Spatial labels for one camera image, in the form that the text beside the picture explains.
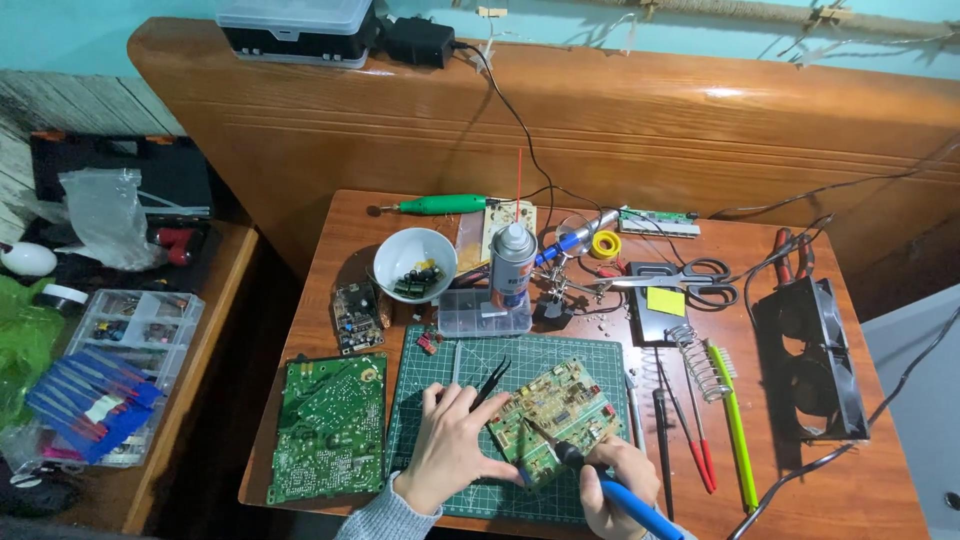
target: green cutting mat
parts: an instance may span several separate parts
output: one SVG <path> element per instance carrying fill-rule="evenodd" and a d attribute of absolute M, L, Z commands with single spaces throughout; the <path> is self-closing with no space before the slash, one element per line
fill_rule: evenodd
<path fill-rule="evenodd" d="M 390 416 L 390 432 L 387 435 L 387 463 L 390 464 L 391 471 L 404 469 L 410 463 L 420 428 L 421 392 L 436 381 L 446 386 L 453 376 L 453 355 L 458 340 L 445 340 L 437 346 L 435 355 L 428 356 L 417 345 L 417 338 L 423 330 L 423 325 L 408 327 L 403 342 L 403 357 L 400 360 L 394 408 Z M 461 385 L 481 386 L 505 354 L 514 363 L 500 380 L 495 390 L 497 392 L 514 391 L 564 359 L 575 356 L 584 363 L 604 390 L 616 413 L 622 415 L 623 426 L 629 425 L 629 409 L 624 390 L 623 348 L 618 342 L 539 335 L 460 341 L 464 343 L 460 358 L 460 377 L 457 380 Z M 621 430 L 619 435 L 627 438 L 626 428 Z M 503 459 L 486 428 L 480 431 L 480 450 L 489 457 Z M 444 514 L 585 523 L 584 511 L 580 506 L 579 480 L 571 471 L 566 471 L 556 481 L 533 494 L 507 482 L 480 480 L 450 498 L 444 504 Z"/>

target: rope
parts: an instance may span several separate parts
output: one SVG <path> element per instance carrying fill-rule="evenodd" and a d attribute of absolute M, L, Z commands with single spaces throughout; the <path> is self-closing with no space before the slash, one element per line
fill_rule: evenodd
<path fill-rule="evenodd" d="M 637 0 L 589 1 L 598 4 L 640 7 Z M 811 19 L 813 15 L 811 8 L 747 0 L 655 0 L 654 6 L 656 6 L 657 11 L 712 15 L 761 22 L 804 25 L 813 20 Z M 896 37 L 936 38 L 949 35 L 952 32 L 946 22 L 922 22 L 857 12 L 854 12 L 849 18 L 831 20 L 831 22 L 837 28 L 844 30 Z"/>

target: teal wall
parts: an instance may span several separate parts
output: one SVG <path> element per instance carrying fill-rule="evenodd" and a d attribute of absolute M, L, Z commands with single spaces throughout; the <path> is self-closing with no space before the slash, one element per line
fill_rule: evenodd
<path fill-rule="evenodd" d="M 494 31 L 519 37 L 502 39 L 570 45 L 596 40 L 631 12 L 559 0 L 464 0 L 464 7 L 458 10 L 449 7 L 449 0 L 376 1 L 394 15 L 434 16 L 437 22 L 453 26 L 458 37 L 476 38 L 490 34 L 490 21 L 474 14 L 476 4 L 471 1 L 507 7 L 508 16 L 493 20 Z M 808 6 L 809 0 L 780 3 Z M 960 19 L 960 0 L 855 0 L 848 4 L 855 10 L 894 17 L 933 22 Z M 0 68 L 135 76 L 126 43 L 140 23 L 152 15 L 212 18 L 215 6 L 215 0 L 0 0 Z M 625 22 L 593 44 L 620 49 L 629 29 L 630 23 Z M 788 25 L 657 13 L 653 24 L 637 26 L 634 50 L 783 61 L 791 55 L 777 59 L 776 54 L 796 34 L 797 29 Z M 813 49 L 831 42 L 817 37 L 804 45 Z M 817 64 L 960 80 L 960 46 L 938 52 L 935 46 L 850 44 Z"/>

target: tweezers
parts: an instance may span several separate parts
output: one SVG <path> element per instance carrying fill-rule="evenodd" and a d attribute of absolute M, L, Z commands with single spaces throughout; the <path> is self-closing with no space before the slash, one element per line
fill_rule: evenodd
<path fill-rule="evenodd" d="M 514 363 L 513 360 L 508 361 L 507 356 L 503 356 L 503 361 L 500 362 L 500 365 L 496 366 L 496 369 L 490 374 L 490 378 L 487 379 L 487 382 L 484 382 L 483 388 L 477 393 L 476 399 L 473 400 L 473 405 L 470 406 L 470 412 L 473 412 L 476 407 L 480 406 L 480 404 L 491 395 L 497 383 L 500 382 L 500 378 L 503 377 L 503 374 L 507 373 L 512 363 Z"/>

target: spray can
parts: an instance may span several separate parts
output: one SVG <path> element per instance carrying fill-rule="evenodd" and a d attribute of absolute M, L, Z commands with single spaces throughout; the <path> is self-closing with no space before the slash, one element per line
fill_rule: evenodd
<path fill-rule="evenodd" d="M 490 303 L 508 310 L 523 306 L 534 271 L 537 238 L 519 223 L 511 223 L 493 235 L 490 253 Z"/>

